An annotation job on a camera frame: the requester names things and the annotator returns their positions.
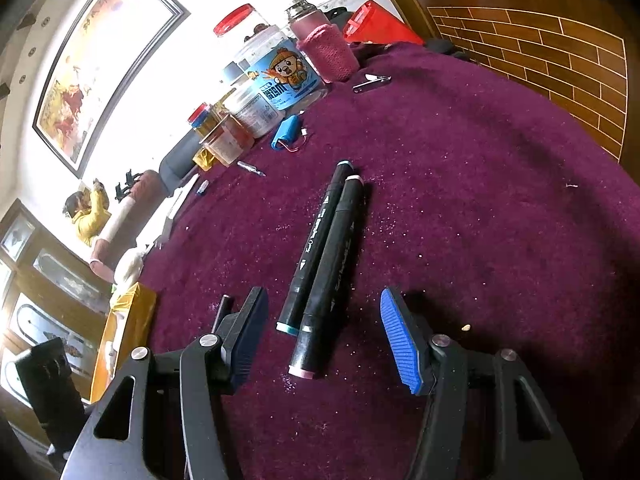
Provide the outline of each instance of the blue label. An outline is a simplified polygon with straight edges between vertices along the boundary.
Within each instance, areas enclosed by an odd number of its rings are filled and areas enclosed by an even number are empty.
[[[291,40],[281,41],[246,74],[274,108],[286,110],[315,89],[320,78]]]

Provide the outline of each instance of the picture frame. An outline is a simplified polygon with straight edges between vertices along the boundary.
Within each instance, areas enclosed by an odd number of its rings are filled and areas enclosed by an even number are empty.
[[[75,177],[84,175],[130,83],[189,15],[177,0],[84,4],[52,62],[33,119],[33,129]]]

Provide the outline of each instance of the yellow shirt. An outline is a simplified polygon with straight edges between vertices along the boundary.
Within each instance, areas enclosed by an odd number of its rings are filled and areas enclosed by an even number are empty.
[[[103,189],[91,192],[91,209],[78,211],[72,222],[76,226],[76,236],[91,247],[94,237],[100,234],[111,213],[107,211],[109,199]]]

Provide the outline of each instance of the person in yellow shirt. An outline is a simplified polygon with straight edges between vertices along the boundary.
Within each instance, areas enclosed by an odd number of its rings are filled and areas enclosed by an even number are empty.
[[[109,197],[103,184],[96,178],[94,190],[73,193],[66,199],[63,213],[71,218],[71,223],[76,226],[76,236],[88,245],[100,234],[105,224],[111,217],[107,211]]]

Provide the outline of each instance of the door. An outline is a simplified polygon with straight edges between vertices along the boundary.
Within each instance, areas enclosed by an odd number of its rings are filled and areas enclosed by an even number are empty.
[[[89,399],[110,290],[20,201],[0,221],[0,402],[7,419],[30,437],[48,445],[15,373],[15,357],[61,337],[73,382]]]

